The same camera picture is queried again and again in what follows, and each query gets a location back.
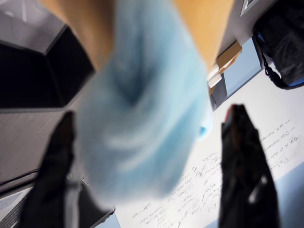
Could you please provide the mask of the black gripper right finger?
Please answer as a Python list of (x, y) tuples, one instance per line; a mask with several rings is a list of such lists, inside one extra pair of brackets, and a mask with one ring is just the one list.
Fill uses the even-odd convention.
[(242, 104), (221, 125), (222, 187), (218, 227), (279, 228), (275, 184), (258, 130)]

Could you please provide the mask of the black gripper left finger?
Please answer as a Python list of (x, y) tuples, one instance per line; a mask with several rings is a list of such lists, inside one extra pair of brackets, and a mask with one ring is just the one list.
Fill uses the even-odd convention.
[(21, 210), (22, 228), (94, 228), (100, 223), (100, 210), (78, 176), (74, 117), (73, 112), (65, 113), (49, 139)]

